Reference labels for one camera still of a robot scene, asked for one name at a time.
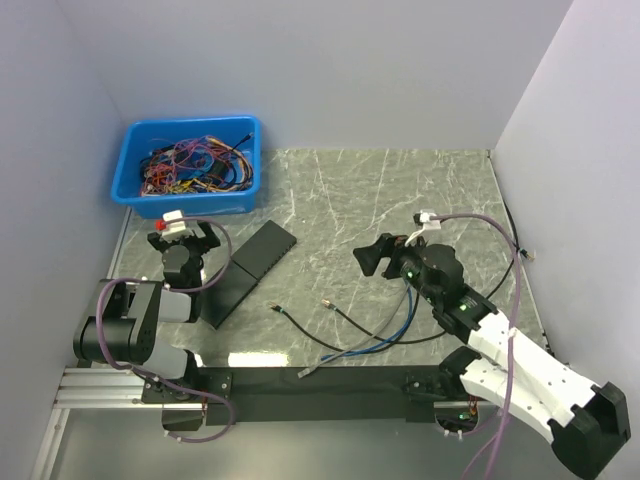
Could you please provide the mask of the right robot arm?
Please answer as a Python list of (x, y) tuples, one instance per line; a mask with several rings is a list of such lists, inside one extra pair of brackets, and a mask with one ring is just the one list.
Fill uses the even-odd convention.
[(622, 390), (580, 375), (511, 327), (503, 311), (466, 284), (453, 247), (410, 245), (405, 236), (385, 233), (353, 254), (366, 276), (388, 259), (383, 277), (407, 281), (431, 304), (445, 332), (462, 341), (440, 365), (445, 395), (470, 394), (504, 408), (581, 479), (597, 478), (630, 439)]

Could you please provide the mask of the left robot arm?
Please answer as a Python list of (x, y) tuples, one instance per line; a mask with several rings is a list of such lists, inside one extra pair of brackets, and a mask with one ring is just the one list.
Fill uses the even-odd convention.
[(196, 217), (202, 233), (185, 222), (161, 220), (148, 241), (162, 255), (164, 280), (102, 279), (74, 333), (80, 361), (130, 370), (165, 388), (176, 400), (194, 399), (201, 388), (195, 355), (157, 338), (158, 325), (193, 323), (201, 311), (203, 256), (221, 245), (214, 222)]

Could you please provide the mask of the black ethernet cable short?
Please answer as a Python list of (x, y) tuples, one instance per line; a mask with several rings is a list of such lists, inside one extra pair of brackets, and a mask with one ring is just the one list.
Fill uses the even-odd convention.
[(279, 304), (273, 303), (271, 302), (269, 304), (269, 308), (277, 313), (279, 313), (280, 315), (284, 316), (298, 331), (300, 331), (305, 337), (307, 337), (308, 339), (310, 339), (311, 341), (313, 341), (314, 343), (323, 346), (324, 348), (327, 348), (333, 352), (342, 352), (342, 349), (333, 346), (319, 338), (317, 338), (316, 336), (314, 336), (313, 334), (311, 334), (310, 332), (308, 332), (299, 322), (297, 322), (294, 317), (288, 313), (282, 306), (280, 306)]

